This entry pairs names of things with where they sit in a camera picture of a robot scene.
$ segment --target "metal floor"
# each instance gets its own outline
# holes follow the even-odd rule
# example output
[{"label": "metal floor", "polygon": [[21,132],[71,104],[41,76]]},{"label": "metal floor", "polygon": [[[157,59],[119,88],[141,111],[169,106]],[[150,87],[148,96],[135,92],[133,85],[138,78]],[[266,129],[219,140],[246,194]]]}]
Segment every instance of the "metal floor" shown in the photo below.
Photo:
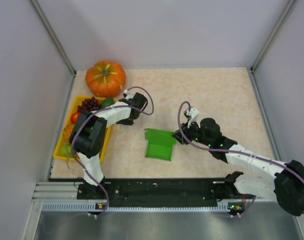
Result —
[{"label": "metal floor", "polygon": [[[303,239],[296,218],[273,202],[256,202],[241,219],[210,212],[111,212],[97,220],[77,216],[57,227],[74,214],[43,212],[35,240]],[[53,228],[54,233],[44,233]]]}]

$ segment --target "pumpkin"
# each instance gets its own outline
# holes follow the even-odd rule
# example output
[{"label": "pumpkin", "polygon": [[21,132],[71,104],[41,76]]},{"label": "pumpkin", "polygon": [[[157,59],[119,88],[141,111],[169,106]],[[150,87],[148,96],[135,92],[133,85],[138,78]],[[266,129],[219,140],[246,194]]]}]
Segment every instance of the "pumpkin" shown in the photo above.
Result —
[{"label": "pumpkin", "polygon": [[97,97],[113,98],[124,88],[125,71],[118,63],[99,61],[86,72],[86,85]]}]

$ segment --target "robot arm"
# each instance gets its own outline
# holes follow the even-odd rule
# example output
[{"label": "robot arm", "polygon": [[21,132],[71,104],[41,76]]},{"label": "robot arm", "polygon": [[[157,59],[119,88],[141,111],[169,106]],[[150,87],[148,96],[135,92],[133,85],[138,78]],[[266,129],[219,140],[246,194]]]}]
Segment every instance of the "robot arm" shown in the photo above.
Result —
[{"label": "robot arm", "polygon": [[[256,159],[261,156],[223,136],[220,126],[214,119],[205,118],[198,126],[196,120],[199,111],[196,108],[192,107],[190,110],[184,111],[184,115],[188,121],[181,124],[181,127],[189,141],[207,145],[209,152],[216,159],[238,165],[260,176],[250,176],[240,171],[227,175],[224,191],[228,192],[231,197],[237,194],[251,194],[277,202],[292,215],[300,216],[303,213],[304,185],[294,175],[280,166]],[[177,130],[173,137],[181,144],[189,144],[182,137],[180,130]],[[227,151],[245,152],[249,156]],[[304,166],[298,161],[292,160],[290,163],[271,161],[290,168],[304,179]]]},{"label": "robot arm", "polygon": [[[129,94],[125,91],[124,97],[110,106],[111,109],[101,111],[93,116],[82,129],[74,144],[74,149],[81,162],[99,183],[104,179],[99,154],[103,147],[106,129],[112,124],[133,125],[140,112],[126,106],[133,106],[140,110],[144,110],[147,106],[147,99],[142,94]],[[91,113],[88,111],[81,112],[70,136],[70,143],[72,143],[75,134],[90,115]],[[87,174],[84,174],[84,180],[91,185],[97,186]]]}]

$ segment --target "green fabric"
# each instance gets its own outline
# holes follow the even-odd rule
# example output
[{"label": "green fabric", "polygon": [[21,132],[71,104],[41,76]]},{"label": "green fabric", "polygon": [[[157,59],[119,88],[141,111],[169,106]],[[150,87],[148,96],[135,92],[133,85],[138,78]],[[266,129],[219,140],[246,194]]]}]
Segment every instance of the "green fabric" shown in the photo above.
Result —
[{"label": "green fabric", "polygon": [[148,140],[146,157],[170,161],[173,145],[177,142],[172,131],[146,128],[145,139]]}]

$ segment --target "gray wall panel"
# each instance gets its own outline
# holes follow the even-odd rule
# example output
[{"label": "gray wall panel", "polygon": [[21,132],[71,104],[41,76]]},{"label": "gray wall panel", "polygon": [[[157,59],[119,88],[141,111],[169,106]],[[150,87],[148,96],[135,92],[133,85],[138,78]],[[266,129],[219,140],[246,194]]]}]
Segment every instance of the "gray wall panel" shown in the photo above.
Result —
[{"label": "gray wall panel", "polygon": [[284,160],[304,163],[304,0],[256,71]]},{"label": "gray wall panel", "polygon": [[0,240],[22,234],[71,79],[30,3],[0,1]]},{"label": "gray wall panel", "polygon": [[288,0],[39,0],[77,70],[251,66]]}]

